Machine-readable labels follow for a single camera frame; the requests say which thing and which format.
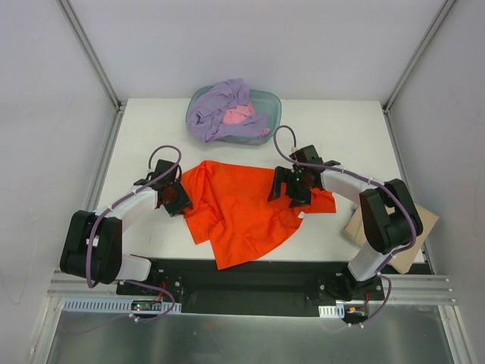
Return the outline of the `orange t shirt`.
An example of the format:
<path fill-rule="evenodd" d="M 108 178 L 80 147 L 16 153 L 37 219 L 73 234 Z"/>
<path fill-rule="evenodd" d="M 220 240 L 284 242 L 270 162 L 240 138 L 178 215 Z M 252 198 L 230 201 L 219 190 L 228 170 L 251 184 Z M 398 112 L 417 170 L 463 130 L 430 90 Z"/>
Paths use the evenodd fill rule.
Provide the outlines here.
<path fill-rule="evenodd" d="M 210 242 L 217 269 L 260 259 L 288 240 L 306 214 L 334 214 L 332 193 L 311 190 L 311 204 L 291 207 L 288 196 L 270 202 L 274 172 L 203 161 L 183 173 L 192 201 L 184 218 L 194 243 Z"/>

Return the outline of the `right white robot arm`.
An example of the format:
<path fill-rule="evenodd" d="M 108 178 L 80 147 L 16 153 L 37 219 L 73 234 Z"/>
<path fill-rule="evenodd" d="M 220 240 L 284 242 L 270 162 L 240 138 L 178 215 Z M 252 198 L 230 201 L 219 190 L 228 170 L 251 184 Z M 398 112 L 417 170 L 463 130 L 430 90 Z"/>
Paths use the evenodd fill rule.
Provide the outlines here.
<path fill-rule="evenodd" d="M 324 162 L 313 145 L 294 149 L 286 158 L 291 168 L 276 167 L 268 201 L 285 194 L 289 206 L 308 207 L 314 189 L 340 195 L 360 207 L 365 243 L 342 272 L 326 284 L 358 299 L 394 257 L 414 246 L 423 225 L 407 186 L 400 179 L 379 182 Z"/>

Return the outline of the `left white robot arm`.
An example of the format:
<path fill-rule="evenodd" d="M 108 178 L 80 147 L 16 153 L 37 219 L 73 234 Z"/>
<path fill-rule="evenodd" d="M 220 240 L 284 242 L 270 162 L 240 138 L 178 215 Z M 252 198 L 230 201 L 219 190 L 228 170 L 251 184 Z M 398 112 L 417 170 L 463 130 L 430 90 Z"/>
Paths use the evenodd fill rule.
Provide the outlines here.
<path fill-rule="evenodd" d="M 182 169 L 177 163 L 160 159 L 153 171 L 109 206 L 75 212 L 60 270 L 86 279 L 89 286 L 128 280 L 142 294 L 154 294 L 160 286 L 159 275 L 151 270 L 148 258 L 123 253 L 123 235 L 137 220 L 156 209 L 162 207 L 174 217 L 191 207 L 181 177 Z"/>

